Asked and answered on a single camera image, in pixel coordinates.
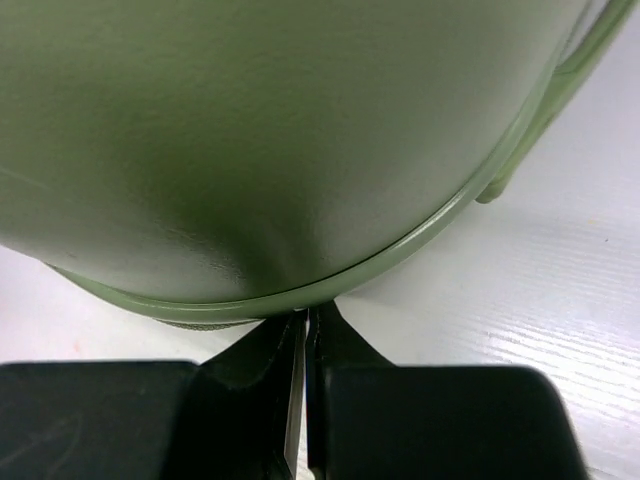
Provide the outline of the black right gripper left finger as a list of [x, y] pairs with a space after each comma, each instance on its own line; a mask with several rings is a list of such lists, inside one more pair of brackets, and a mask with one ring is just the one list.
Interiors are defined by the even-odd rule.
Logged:
[[271, 317], [210, 360], [1, 368], [5, 479], [292, 479], [305, 320]]

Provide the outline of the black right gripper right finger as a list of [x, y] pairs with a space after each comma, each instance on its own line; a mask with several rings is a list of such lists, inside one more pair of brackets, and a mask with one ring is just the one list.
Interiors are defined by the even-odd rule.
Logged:
[[318, 479], [585, 479], [551, 381], [524, 366], [397, 366], [328, 302], [306, 340]]

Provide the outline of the green hard-shell suitcase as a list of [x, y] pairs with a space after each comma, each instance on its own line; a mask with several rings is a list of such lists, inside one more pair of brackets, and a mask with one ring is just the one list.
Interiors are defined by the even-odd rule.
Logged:
[[1, 243], [217, 328], [309, 307], [505, 189], [633, 1], [5, 1]]

